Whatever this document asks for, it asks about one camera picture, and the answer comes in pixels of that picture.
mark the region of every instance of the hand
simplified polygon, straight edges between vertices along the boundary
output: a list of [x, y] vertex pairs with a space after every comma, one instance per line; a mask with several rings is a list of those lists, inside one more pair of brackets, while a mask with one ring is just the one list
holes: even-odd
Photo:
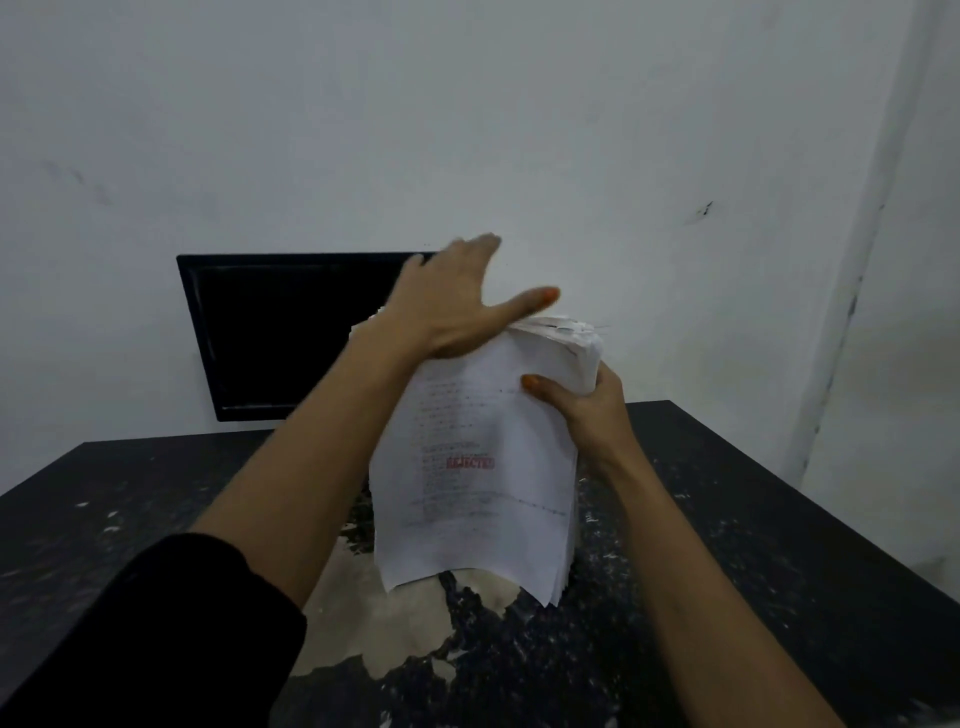
[[500, 238], [487, 233], [454, 240], [425, 264], [422, 255], [414, 255], [373, 320], [394, 327], [422, 358], [449, 358], [472, 352], [560, 297], [559, 288], [532, 288], [505, 303], [483, 305], [480, 288], [499, 247]]
[[574, 445], [590, 465], [604, 471], [624, 457], [641, 452], [627, 415], [620, 377], [603, 362], [596, 388], [585, 397], [545, 376], [523, 375], [520, 384], [528, 394], [553, 405], [564, 416]]

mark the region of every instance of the paper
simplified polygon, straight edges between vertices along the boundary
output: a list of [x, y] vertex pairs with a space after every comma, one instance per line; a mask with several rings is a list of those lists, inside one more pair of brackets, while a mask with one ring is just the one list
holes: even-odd
[[420, 366], [370, 466], [374, 557], [384, 587], [484, 569], [558, 603], [576, 538], [577, 451], [523, 374], [592, 390], [592, 328], [528, 319], [476, 352]]

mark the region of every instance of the computer screen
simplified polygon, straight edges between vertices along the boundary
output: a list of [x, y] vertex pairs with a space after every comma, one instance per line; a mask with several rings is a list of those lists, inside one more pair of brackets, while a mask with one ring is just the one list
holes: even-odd
[[179, 255], [217, 419], [290, 414], [410, 255]]

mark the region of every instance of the person's left hand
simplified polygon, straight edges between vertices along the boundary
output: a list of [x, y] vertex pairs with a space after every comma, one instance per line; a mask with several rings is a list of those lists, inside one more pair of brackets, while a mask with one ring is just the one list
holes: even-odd
[[469, 241], [454, 240], [426, 263], [422, 255], [414, 255], [373, 320], [396, 328], [423, 358], [449, 358], [472, 352], [560, 297], [559, 288], [548, 286], [531, 288], [505, 303], [483, 305], [480, 288], [499, 247], [500, 238], [488, 232]]

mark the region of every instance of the person's right arm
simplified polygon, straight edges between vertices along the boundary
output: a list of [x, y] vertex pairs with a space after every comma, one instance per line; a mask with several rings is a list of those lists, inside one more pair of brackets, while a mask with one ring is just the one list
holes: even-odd
[[587, 397], [541, 376], [524, 376], [522, 384], [560, 410], [581, 454], [623, 503], [630, 559], [690, 722], [842, 726], [663, 488], [634, 437], [616, 374], [602, 364]]

